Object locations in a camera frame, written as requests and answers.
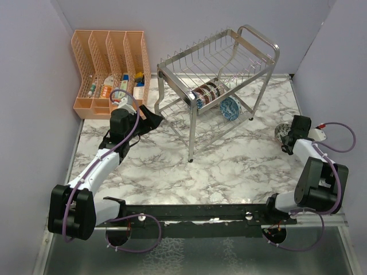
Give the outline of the blue triangle pattern bowl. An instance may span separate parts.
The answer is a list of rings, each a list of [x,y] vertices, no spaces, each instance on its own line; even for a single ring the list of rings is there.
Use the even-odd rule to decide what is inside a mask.
[[[203,97],[196,98],[196,106],[198,110],[203,108],[205,106],[205,99]]]

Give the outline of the pink dotted pattern bowl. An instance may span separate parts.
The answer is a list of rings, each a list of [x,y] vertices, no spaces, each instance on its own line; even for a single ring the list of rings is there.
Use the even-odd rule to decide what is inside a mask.
[[[210,86],[204,85],[201,88],[204,104],[208,104],[212,101],[212,90]]]

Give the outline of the stainless steel dish rack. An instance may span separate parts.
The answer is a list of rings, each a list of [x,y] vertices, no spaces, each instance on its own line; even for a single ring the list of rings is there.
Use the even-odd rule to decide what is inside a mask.
[[[280,57],[279,45],[251,25],[226,28],[180,49],[157,65],[158,99],[154,111],[161,115],[188,149],[188,162],[214,142],[252,121]],[[221,96],[200,110],[192,90],[215,82]],[[229,96],[242,106],[230,121],[220,111]]]

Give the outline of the blue floral bowl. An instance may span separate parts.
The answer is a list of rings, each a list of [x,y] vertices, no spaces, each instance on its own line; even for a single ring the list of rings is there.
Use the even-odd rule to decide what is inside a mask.
[[[220,111],[226,119],[234,121],[242,113],[242,106],[237,98],[229,96],[220,103]]]

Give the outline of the brown geometric pattern bowl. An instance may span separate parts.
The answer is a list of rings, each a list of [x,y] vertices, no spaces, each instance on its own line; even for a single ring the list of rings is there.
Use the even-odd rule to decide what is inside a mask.
[[[212,100],[214,100],[214,99],[218,98],[219,96],[221,96],[221,90],[215,82],[210,82],[208,85],[211,88]]]

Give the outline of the red diamond pattern bowl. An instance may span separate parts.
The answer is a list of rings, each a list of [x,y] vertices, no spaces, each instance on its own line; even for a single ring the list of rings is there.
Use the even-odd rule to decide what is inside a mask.
[[[202,89],[200,87],[192,90],[192,92],[194,93],[195,98],[204,98],[205,96],[207,96],[206,89]]]

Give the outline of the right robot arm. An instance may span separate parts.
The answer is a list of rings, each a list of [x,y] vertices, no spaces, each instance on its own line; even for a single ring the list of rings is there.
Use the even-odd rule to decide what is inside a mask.
[[[353,137],[350,148],[338,150],[324,143],[327,139],[323,129],[328,123],[311,127],[309,117],[295,115],[285,132],[285,124],[276,128],[281,149],[288,155],[295,155],[304,165],[294,191],[273,194],[266,201],[264,219],[270,224],[289,219],[296,211],[313,210],[318,214],[336,214],[342,206],[349,169],[331,160],[319,146],[334,152],[346,153],[356,145],[356,135],[345,124]]]

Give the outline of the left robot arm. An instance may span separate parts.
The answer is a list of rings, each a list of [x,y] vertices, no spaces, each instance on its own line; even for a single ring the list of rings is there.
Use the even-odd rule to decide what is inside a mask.
[[[111,113],[110,128],[99,144],[92,162],[66,185],[56,185],[50,196],[48,230],[60,234],[69,242],[75,238],[87,240],[95,226],[111,222],[125,223],[125,201],[104,198],[95,201],[101,184],[116,169],[130,150],[130,140],[155,130],[163,117],[149,111],[145,105],[131,114],[124,108]]]

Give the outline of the green white box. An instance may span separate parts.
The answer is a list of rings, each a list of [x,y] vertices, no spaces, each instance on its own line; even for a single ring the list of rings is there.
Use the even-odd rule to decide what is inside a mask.
[[[119,89],[122,89],[124,91],[128,91],[128,83],[129,83],[129,76],[128,74],[123,74],[120,85],[119,85]]]

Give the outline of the white glue tube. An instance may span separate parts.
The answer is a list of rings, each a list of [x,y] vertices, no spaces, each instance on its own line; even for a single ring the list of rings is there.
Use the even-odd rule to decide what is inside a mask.
[[[96,90],[96,86],[97,86],[97,83],[96,82],[93,82],[89,88],[89,91],[87,93],[87,96],[88,97],[93,97],[94,96],[94,93],[95,93],[95,90]]]

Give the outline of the orange plastic file organizer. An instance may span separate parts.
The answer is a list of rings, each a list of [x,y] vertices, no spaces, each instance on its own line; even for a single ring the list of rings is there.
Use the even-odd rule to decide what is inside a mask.
[[[114,77],[114,88],[119,88],[123,74],[128,74],[128,93],[134,95],[135,74],[145,75],[144,99],[149,95],[151,68],[143,31],[76,30],[71,39],[72,49],[81,75],[81,86],[73,109],[82,119],[109,119],[116,108],[111,100],[88,97],[93,82],[109,75]]]

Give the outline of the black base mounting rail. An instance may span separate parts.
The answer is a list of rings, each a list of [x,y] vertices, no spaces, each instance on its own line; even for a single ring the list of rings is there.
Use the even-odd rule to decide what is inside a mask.
[[[113,228],[127,228],[131,238],[261,237],[261,226],[294,225],[288,213],[275,209],[275,197],[260,204],[128,205],[105,197],[95,202],[81,190],[68,204],[68,194],[52,195],[48,230],[87,240],[96,226],[108,227],[108,235],[124,237]]]

